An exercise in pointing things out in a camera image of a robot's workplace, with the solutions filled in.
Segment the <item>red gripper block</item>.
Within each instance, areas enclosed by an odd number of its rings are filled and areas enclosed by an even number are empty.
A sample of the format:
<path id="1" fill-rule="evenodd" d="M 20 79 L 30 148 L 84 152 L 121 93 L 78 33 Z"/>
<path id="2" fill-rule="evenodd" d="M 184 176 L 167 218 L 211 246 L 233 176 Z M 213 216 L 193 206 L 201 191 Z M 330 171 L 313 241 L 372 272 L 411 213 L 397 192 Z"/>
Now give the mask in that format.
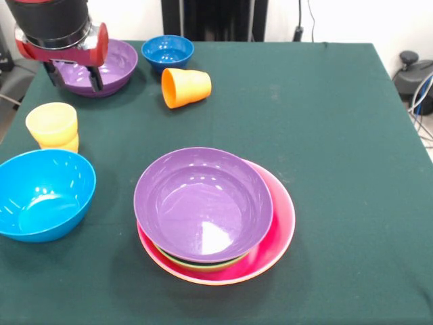
<path id="1" fill-rule="evenodd" d="M 106 59 L 109 41 L 104 23 L 85 22 L 76 32 L 56 39 L 30 37 L 16 26 L 14 36 L 17 48 L 25 58 L 43 62 L 54 87 L 65 85 L 56 64 L 69 62 L 87 66 L 93 91 L 103 89 L 99 66 Z"/>

